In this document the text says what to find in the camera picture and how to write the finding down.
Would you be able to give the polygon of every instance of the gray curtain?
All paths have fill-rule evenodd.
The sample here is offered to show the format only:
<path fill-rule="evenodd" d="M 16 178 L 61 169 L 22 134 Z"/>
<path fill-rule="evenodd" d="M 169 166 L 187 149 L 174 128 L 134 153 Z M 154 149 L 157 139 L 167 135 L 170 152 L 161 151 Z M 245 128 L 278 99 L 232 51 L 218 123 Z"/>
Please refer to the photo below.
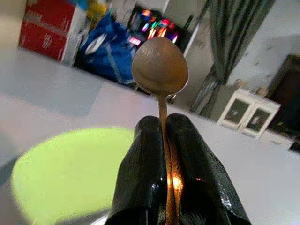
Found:
<path fill-rule="evenodd" d="M 214 65 L 196 96 L 192 112 L 219 85 L 227 82 L 275 0 L 208 1 Z"/>

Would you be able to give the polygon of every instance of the white table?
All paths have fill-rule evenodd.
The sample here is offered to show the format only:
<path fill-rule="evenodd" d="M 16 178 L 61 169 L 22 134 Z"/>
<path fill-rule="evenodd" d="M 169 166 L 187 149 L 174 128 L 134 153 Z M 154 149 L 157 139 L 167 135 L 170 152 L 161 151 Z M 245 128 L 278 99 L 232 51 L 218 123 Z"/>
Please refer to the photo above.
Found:
<path fill-rule="evenodd" d="M 300 224 L 300 155 L 189 116 L 225 166 L 254 225 Z M 134 128 L 157 102 L 40 55 L 0 52 L 0 166 L 63 132 L 90 127 Z"/>

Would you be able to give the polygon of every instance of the blue plastic bag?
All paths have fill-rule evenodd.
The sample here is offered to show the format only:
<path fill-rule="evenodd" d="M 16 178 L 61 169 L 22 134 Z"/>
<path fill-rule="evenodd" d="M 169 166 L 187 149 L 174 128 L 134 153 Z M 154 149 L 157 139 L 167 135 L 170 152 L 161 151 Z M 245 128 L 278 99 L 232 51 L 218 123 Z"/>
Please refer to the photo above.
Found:
<path fill-rule="evenodd" d="M 133 83 L 131 64 L 135 51 L 128 38 L 128 31 L 107 14 L 79 49 L 84 69 L 118 83 Z"/>

